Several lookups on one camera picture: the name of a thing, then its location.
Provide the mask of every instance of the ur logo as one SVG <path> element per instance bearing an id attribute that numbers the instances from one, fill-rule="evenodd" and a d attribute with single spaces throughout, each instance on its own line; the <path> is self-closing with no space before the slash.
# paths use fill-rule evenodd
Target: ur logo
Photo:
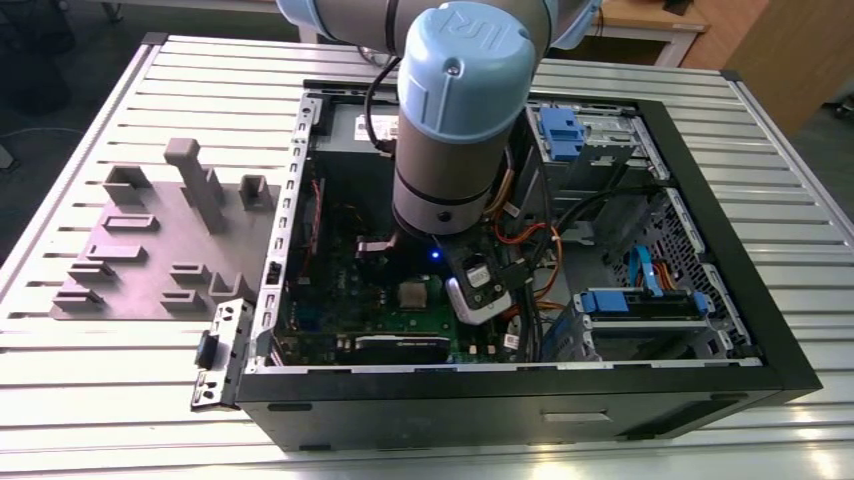
<path id="1" fill-rule="evenodd" d="M 468 17 L 457 11 L 449 17 L 442 29 L 458 38 L 481 41 L 481 48 L 493 50 L 505 34 L 505 27 L 485 20 Z"/>

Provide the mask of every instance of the metal table surface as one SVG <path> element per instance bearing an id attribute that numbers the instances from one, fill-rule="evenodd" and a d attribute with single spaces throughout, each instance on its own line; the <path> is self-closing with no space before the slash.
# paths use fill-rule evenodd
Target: metal table surface
<path id="1" fill-rule="evenodd" d="M 259 173 L 283 184 L 303 80 L 370 81 L 377 73 L 346 47 L 177 36 L 141 47 L 0 270 L 0 472 L 853 477 L 854 231 L 750 93 L 717 72 L 546 61 L 534 83 L 540 92 L 665 102 L 825 384 L 785 407 L 673 441 L 286 455 L 242 412 L 190 412 L 207 319 L 50 318 L 113 165 L 178 180 L 165 144 L 195 137 L 221 181 Z"/>

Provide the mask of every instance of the light blue joint cover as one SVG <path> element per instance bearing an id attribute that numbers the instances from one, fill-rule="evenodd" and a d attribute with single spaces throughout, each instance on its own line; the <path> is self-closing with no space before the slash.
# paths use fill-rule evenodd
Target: light blue joint cover
<path id="1" fill-rule="evenodd" d="M 658 280 L 656 280 L 656 270 L 653 269 L 653 257 L 650 255 L 650 250 L 644 245 L 637 245 L 636 248 L 632 249 L 632 255 L 629 256 L 630 286 L 634 286 L 636 279 L 638 278 L 638 267 L 641 267 L 646 288 L 653 291 L 653 296 L 664 296 L 665 292 L 662 291 L 662 287 L 658 286 Z"/>
<path id="2" fill-rule="evenodd" d="M 321 21 L 315 0 L 277 0 L 277 5 L 289 22 L 299 27 L 314 28 L 326 37 L 334 38 Z"/>
<path id="3" fill-rule="evenodd" d="M 578 44 L 582 43 L 582 39 L 588 34 L 588 29 L 590 25 L 593 25 L 593 20 L 597 18 L 597 13 L 600 12 L 600 8 L 602 7 L 602 0 L 590 0 L 590 5 L 582 11 L 581 15 L 570 25 L 568 31 L 558 37 L 558 40 L 552 44 L 553 47 L 560 48 L 562 50 L 570 50 L 578 47 Z"/>
<path id="4" fill-rule="evenodd" d="M 529 32 L 502 9 L 449 2 L 426 10 L 410 27 L 398 73 L 408 119 L 445 143 L 493 138 L 522 111 L 536 63 Z"/>

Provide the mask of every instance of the sticker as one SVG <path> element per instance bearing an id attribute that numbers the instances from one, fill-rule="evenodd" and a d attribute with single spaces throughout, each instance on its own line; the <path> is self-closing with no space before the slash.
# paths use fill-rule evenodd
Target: sticker
<path id="1" fill-rule="evenodd" d="M 505 335 L 505 348 L 510 350 L 520 350 L 520 336 L 506 334 Z"/>
<path id="2" fill-rule="evenodd" d="M 374 131 L 379 140 L 394 140 L 398 138 L 398 116 L 397 115 L 373 115 Z M 365 115 L 357 117 L 357 130 L 354 139 L 369 142 L 369 130 L 365 126 Z"/>
<path id="3" fill-rule="evenodd" d="M 697 32 L 702 32 L 704 28 L 706 27 L 704 27 L 702 25 L 689 25 L 686 23 L 674 23 L 673 28 L 674 30 L 694 30 Z"/>
<path id="4" fill-rule="evenodd" d="M 520 207 L 517 207 L 513 203 L 508 202 L 505 204 L 505 212 L 508 212 L 508 215 L 510 215 L 513 218 L 520 218 L 520 214 L 522 213 L 520 211 Z"/>

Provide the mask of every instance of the floor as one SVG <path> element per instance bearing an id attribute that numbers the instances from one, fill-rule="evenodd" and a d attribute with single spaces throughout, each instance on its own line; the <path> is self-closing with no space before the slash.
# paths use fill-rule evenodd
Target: floor
<path id="1" fill-rule="evenodd" d="M 125 21 L 107 22 L 101 5 L 70 2 L 69 18 L 78 46 L 57 58 L 73 90 L 70 106 L 43 117 L 26 116 L 0 106 L 0 145 L 17 159 L 0 170 L 0 263 L 79 141 L 74 131 L 30 132 L 25 128 L 59 127 L 83 131 L 98 113 L 137 46 L 150 31 L 174 34 L 295 41 L 297 29 L 277 15 L 178 8 L 125 6 Z M 849 216 L 854 216 L 854 121 L 820 111 L 794 144 Z"/>

